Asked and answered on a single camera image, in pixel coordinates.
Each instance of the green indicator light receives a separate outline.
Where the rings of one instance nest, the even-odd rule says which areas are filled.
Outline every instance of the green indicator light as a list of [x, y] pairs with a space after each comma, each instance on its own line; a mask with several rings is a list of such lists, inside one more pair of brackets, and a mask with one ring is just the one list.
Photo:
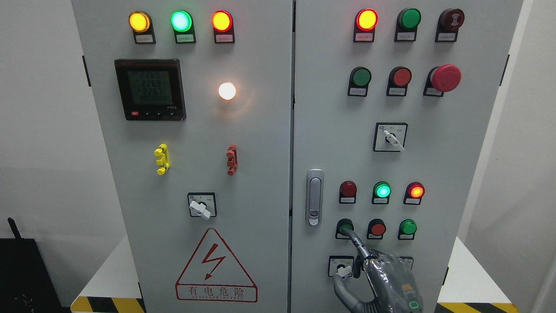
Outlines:
[[417, 225], [411, 219], [407, 219], [400, 224], [400, 230], [403, 234], [412, 235], [417, 231]]
[[402, 11], [399, 18], [400, 26], [406, 30], [415, 28], [421, 22], [421, 12], [417, 9], [406, 9]]
[[183, 10], [172, 13], [170, 22], [172, 23], [172, 27], [177, 32], [186, 32], [191, 28], [191, 25], [193, 25], [193, 19], [191, 18], [191, 15]]
[[367, 69], [358, 69], [353, 74], [353, 82], [358, 86], [365, 86], [371, 81], [371, 73]]
[[390, 195], [390, 185], [388, 185], [388, 183], [378, 183], [375, 186], [375, 194], [377, 197], [379, 198], [386, 198]]

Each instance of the gray metal panel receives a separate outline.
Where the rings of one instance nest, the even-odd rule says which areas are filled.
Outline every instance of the gray metal panel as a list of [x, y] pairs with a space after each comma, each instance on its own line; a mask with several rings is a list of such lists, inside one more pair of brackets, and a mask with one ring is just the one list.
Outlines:
[[[149, 312], [287, 309], [291, 8], [291, 1], [279, 0], [73, 1]], [[175, 44], [170, 15], [177, 9], [193, 16], [197, 43]], [[234, 18], [233, 45], [214, 44], [210, 18], [218, 9]], [[135, 10], [151, 16], [155, 45], [133, 42], [127, 18]], [[179, 58], [187, 119], [126, 121], [113, 64], [117, 58]], [[226, 81], [237, 87], [229, 102], [217, 94]], [[171, 159], [161, 177], [153, 155], [160, 143], [168, 145]], [[239, 155], [233, 177], [226, 174], [230, 144], [237, 145]], [[215, 192], [218, 216], [191, 218], [188, 192]], [[176, 281], [209, 227], [218, 230], [257, 284], [257, 303], [177, 300]]]
[[[370, 220], [387, 231], [368, 247], [415, 258], [413, 272], [423, 292], [425, 312], [433, 312], [463, 212], [476, 161], [521, 1], [313, 1], [298, 0], [295, 45], [294, 193], [292, 225], [292, 312], [345, 311], [328, 277], [328, 255], [355, 255], [348, 240], [334, 238], [339, 219], [350, 218], [365, 238]], [[406, 7], [423, 16], [416, 42], [394, 42], [395, 21]], [[374, 43], [353, 43], [354, 18], [371, 7], [379, 15]], [[461, 8], [465, 22], [455, 43], [435, 43], [436, 23], [447, 8]], [[427, 74], [452, 63], [463, 78], [444, 97], [424, 97]], [[370, 69], [367, 97], [348, 97], [351, 70]], [[390, 71], [413, 73], [406, 97], [386, 97]], [[405, 151], [373, 152], [377, 122], [408, 123]], [[306, 173], [326, 175], [321, 224], [305, 222]], [[340, 184], [357, 184], [356, 204], [338, 204]], [[371, 204], [372, 188], [385, 180], [390, 204]], [[402, 203], [411, 182], [424, 184], [420, 206]], [[414, 241], [398, 241], [401, 221], [412, 218]], [[366, 301], [364, 279], [348, 281]]]

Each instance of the white indicator light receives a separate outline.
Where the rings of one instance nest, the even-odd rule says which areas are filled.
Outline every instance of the white indicator light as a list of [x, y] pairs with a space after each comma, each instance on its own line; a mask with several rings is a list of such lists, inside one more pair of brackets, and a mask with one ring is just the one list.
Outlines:
[[236, 86], [230, 82], [225, 82], [218, 87], [218, 94], [224, 100], [231, 100], [236, 96]]

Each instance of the gray robotic glove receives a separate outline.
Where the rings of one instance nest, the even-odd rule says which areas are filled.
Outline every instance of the gray robotic glove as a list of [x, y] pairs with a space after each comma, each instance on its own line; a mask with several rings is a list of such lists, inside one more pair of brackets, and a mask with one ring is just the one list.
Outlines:
[[345, 278], [334, 275], [334, 292], [344, 306], [352, 313], [421, 313], [423, 298], [415, 283], [411, 270], [394, 255], [377, 250], [367, 250], [359, 236], [342, 229], [357, 248], [358, 257], [354, 263], [355, 278], [361, 268], [369, 281], [374, 299], [363, 302], [345, 286]]

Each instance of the lcd display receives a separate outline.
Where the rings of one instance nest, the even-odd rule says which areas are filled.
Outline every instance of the lcd display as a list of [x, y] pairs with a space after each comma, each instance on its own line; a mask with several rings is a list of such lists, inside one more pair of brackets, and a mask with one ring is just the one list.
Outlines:
[[131, 97], [136, 105], [172, 105], [168, 71], [127, 71]]

